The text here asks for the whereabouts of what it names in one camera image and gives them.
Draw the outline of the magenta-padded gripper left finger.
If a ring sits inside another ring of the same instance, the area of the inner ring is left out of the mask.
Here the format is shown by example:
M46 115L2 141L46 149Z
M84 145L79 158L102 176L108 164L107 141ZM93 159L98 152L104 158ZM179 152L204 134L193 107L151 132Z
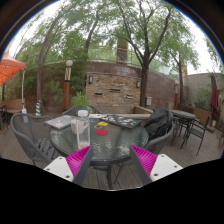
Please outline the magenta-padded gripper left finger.
M93 155L92 146L87 146L68 157L59 156L44 170L81 186Z

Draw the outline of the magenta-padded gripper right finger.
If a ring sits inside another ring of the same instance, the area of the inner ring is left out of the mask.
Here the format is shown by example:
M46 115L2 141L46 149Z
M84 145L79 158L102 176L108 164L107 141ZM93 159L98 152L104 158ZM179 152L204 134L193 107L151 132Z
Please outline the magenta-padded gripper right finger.
M143 185L150 184L182 169L166 154L155 155L134 145L131 146L130 155Z

